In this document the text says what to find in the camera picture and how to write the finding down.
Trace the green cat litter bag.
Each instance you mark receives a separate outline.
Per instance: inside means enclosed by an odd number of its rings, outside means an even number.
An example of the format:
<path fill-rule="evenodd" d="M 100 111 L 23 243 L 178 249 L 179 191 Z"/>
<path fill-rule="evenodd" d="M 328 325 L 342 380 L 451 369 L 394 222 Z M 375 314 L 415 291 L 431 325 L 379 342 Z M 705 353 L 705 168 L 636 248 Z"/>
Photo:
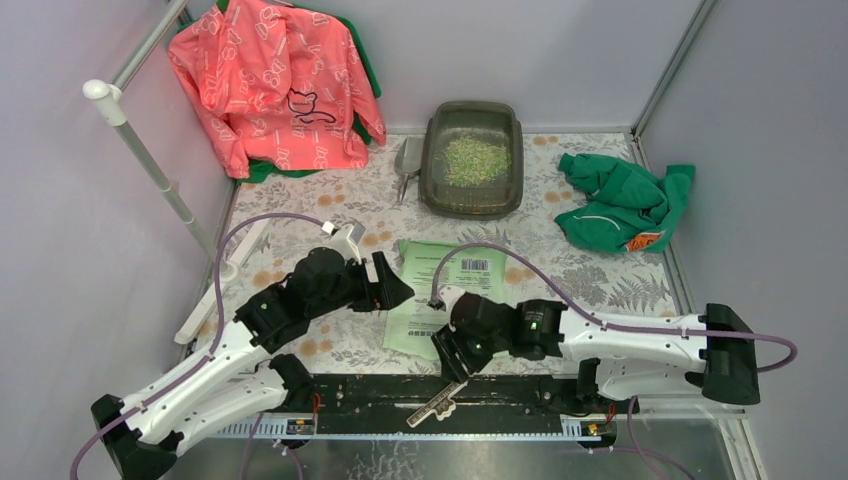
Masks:
<path fill-rule="evenodd" d="M 458 287 L 497 303 L 506 301 L 504 274 L 507 256 L 488 248 L 469 248 L 437 267 L 454 244 L 402 240 L 397 276 L 414 290 L 414 296 L 389 311 L 383 347 L 406 355 L 436 361 L 438 354 L 430 337 L 446 325 L 448 315 L 428 305 L 434 275 L 438 285 Z"/>

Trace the beige bag sealing clip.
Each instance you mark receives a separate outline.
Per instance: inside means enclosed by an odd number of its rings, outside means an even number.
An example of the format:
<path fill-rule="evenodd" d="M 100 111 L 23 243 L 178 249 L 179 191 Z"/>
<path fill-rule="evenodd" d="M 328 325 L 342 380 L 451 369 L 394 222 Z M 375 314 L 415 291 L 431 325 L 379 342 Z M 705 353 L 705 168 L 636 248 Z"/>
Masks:
<path fill-rule="evenodd" d="M 434 416 L 437 421 L 443 421 L 450 417 L 457 408 L 453 397 L 463 390 L 467 384 L 467 381 L 462 383 L 450 383 L 422 407 L 410 415 L 406 419 L 407 426 L 412 429 L 417 428 L 430 416 Z"/>

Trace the metal litter scoop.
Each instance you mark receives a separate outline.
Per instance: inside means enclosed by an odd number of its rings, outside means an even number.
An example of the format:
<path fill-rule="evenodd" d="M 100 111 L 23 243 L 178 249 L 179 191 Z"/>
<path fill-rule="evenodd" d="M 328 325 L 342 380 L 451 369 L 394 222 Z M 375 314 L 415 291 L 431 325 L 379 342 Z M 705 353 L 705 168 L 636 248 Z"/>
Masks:
<path fill-rule="evenodd" d="M 420 173 L 424 144 L 423 137 L 407 137 L 396 155 L 395 171 L 400 177 L 398 204 L 403 203 L 410 181 Z"/>

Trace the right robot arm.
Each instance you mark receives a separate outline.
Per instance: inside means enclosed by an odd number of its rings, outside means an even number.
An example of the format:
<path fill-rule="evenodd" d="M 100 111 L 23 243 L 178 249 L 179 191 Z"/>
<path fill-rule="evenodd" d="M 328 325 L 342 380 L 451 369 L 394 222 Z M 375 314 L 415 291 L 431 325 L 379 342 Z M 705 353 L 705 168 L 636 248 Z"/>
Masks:
<path fill-rule="evenodd" d="M 649 318 L 579 310 L 552 300 L 516 306 L 444 287 L 427 303 L 448 320 L 432 337 L 441 375 L 463 383 L 500 354 L 577 363 L 575 402 L 597 412 L 611 400 L 699 392 L 724 404 L 761 401 L 752 330 L 730 307 Z"/>

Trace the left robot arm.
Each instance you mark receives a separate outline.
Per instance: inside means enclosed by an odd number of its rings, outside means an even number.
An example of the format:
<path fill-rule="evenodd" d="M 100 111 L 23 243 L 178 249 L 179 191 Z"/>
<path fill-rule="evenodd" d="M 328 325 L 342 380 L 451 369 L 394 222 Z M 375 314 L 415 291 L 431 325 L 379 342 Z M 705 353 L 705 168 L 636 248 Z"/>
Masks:
<path fill-rule="evenodd" d="M 146 389 L 105 395 L 91 407 L 101 441 L 123 479 L 159 479 L 199 441 L 255 413 L 316 406 L 312 376 L 286 344 L 312 320 L 340 309 L 388 311 L 414 295 L 385 255 L 367 262 L 315 248 L 283 280 L 237 309 L 222 337 L 197 350 Z"/>

